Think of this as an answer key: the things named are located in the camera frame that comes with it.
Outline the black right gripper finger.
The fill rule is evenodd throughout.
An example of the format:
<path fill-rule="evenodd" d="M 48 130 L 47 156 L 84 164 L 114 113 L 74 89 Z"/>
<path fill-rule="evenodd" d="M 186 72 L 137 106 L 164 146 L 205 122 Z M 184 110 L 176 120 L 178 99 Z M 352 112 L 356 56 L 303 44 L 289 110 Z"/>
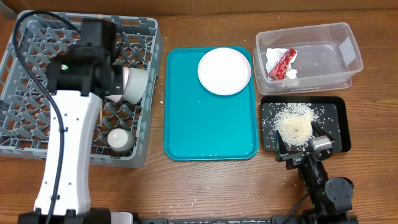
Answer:
<path fill-rule="evenodd" d="M 317 137 L 326 136 L 331 142 L 334 142 L 335 139 L 330 134 L 328 134 L 324 129 L 322 129 L 316 122 L 312 121 L 311 126 L 313 129 L 313 135 Z"/>
<path fill-rule="evenodd" d="M 282 136 L 280 135 L 280 132 L 277 130 L 275 132 L 275 140 L 276 140 L 276 154 L 278 156 L 286 155 L 288 154 L 288 150 L 283 142 Z"/>

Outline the pile of rice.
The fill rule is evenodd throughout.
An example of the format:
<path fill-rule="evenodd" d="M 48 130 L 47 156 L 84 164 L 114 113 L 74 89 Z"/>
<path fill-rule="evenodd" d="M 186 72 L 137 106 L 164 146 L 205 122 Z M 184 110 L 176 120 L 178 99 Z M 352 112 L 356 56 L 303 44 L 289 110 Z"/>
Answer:
<path fill-rule="evenodd" d="M 311 122 L 322 115 L 322 109 L 311 103 L 269 103 L 262 112 L 262 129 L 270 134 L 266 139 L 274 143 L 278 131 L 289 151 L 302 151 L 308 146 L 314 137 Z"/>

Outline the large white plate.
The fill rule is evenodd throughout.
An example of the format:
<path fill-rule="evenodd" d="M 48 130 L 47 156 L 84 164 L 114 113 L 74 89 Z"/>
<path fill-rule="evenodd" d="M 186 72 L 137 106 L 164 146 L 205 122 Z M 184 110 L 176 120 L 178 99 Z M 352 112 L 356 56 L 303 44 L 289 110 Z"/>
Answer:
<path fill-rule="evenodd" d="M 207 52 L 200 59 L 197 70 L 202 86 L 221 96 L 239 93 L 251 79 L 248 59 L 241 52 L 227 47 Z"/>

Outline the grey bowl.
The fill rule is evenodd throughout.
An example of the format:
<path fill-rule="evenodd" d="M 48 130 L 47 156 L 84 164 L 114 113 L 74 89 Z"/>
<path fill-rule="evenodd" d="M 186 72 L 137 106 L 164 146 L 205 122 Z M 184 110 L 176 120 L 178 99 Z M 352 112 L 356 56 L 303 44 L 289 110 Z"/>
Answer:
<path fill-rule="evenodd" d="M 140 68 L 127 68 L 127 83 L 123 98 L 132 104 L 136 104 L 144 95 L 149 75 L 147 70 Z"/>

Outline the white paper cup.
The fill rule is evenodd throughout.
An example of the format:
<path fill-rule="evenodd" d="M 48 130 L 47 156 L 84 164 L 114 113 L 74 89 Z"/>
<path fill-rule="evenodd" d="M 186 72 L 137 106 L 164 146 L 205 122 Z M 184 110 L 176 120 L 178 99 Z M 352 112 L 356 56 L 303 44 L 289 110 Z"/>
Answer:
<path fill-rule="evenodd" d="M 125 129 L 116 128 L 108 133 L 107 141 L 113 151 L 127 153 L 134 147 L 134 136 Z"/>

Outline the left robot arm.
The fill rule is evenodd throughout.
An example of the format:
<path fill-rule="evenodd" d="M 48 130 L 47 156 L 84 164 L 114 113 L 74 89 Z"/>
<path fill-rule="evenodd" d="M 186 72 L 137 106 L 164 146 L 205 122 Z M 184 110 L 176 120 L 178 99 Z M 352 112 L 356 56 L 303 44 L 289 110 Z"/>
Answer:
<path fill-rule="evenodd" d="M 88 186 L 96 121 L 108 95 L 124 90 L 124 69 L 115 64 L 116 26 L 86 18 L 76 28 L 79 43 L 58 54 L 46 68 L 40 91 L 50 102 L 45 170 L 32 212 L 19 223 L 133 223 L 131 212 L 92 208 Z"/>

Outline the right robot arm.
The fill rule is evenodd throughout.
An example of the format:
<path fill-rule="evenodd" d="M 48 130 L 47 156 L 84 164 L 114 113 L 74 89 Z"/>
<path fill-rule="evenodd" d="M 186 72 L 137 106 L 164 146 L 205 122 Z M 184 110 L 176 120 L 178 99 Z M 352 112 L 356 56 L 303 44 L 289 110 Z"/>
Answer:
<path fill-rule="evenodd" d="M 308 149 L 289 153 L 280 132 L 275 132 L 277 149 L 275 160 L 285 162 L 286 169 L 297 169 L 305 183 L 307 193 L 289 210 L 286 216 L 274 216 L 277 223 L 358 223 L 356 216 L 348 212 L 353 208 L 354 184 L 346 177 L 329 178 L 323 161 L 333 155 L 335 139 L 312 121 L 314 138 L 309 140 Z"/>

